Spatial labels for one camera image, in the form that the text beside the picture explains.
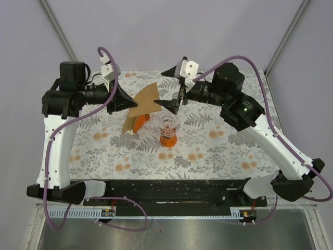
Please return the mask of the brown paper coffee filter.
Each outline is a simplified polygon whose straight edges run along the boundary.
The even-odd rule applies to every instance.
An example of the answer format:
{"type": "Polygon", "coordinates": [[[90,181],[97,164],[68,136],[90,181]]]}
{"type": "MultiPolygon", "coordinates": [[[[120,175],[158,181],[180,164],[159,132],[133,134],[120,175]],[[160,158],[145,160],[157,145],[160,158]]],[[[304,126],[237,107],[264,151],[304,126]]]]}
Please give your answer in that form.
{"type": "Polygon", "coordinates": [[[162,110],[162,106],[156,104],[160,100],[157,83],[152,83],[140,90],[133,99],[137,107],[129,109],[129,117],[137,117],[145,114],[156,113],[162,110]]]}

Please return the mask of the orange coffee filter box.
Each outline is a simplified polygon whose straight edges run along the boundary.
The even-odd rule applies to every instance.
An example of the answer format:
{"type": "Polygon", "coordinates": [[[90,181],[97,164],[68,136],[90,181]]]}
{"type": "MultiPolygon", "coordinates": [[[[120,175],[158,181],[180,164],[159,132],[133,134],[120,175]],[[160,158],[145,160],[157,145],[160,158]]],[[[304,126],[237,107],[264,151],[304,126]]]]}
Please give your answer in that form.
{"type": "Polygon", "coordinates": [[[128,133],[130,135],[133,135],[137,133],[141,129],[141,127],[149,120],[150,114],[145,114],[137,117],[129,117],[129,115],[127,115],[122,127],[122,133],[128,133]]]}

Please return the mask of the clear glass dripper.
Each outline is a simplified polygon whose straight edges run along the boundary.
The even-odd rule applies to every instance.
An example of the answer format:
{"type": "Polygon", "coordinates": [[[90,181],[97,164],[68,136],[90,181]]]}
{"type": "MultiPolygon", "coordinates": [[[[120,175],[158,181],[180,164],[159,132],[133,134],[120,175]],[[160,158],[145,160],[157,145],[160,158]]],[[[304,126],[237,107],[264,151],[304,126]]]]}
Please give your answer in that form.
{"type": "Polygon", "coordinates": [[[156,114],[156,126],[158,129],[178,130],[179,117],[168,110],[162,110],[156,114]]]}

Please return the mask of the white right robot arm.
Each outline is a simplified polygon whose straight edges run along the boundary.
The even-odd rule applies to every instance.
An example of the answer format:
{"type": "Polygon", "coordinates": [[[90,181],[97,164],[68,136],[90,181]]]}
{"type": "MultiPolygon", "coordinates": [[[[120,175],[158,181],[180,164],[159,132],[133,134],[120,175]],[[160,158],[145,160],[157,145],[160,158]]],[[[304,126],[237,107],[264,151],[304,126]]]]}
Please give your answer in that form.
{"type": "Polygon", "coordinates": [[[294,202],[300,198],[313,202],[332,199],[332,187],[321,175],[324,162],[312,159],[294,146],[272,122],[263,81],[253,61],[245,56],[231,56],[206,72],[199,74],[199,65],[183,57],[176,66],[161,73],[178,79],[177,98],[156,100],[173,114],[188,101],[205,103],[221,108],[220,116],[238,132],[251,138],[279,167],[277,173],[249,178],[237,192],[238,203],[249,206],[256,198],[276,195],[294,202]],[[254,70],[264,100],[261,106],[242,91],[245,76],[232,60],[246,61],[254,70]]]}

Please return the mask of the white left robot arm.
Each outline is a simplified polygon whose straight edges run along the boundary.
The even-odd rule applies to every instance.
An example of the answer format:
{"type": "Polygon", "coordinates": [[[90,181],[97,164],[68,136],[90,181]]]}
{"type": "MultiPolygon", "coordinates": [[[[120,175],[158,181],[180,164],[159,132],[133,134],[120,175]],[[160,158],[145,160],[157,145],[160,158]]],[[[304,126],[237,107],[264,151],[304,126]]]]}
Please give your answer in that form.
{"type": "Polygon", "coordinates": [[[121,71],[110,61],[101,67],[103,84],[88,80],[89,66],[81,61],[64,61],[59,65],[60,77],[42,97],[45,141],[43,161],[37,181],[27,187],[27,196],[46,201],[80,204],[95,198],[102,206],[112,202],[113,193],[104,181],[73,181],[70,177],[70,154],[79,116],[85,105],[101,104],[107,113],[137,107],[115,77],[121,71]]]}

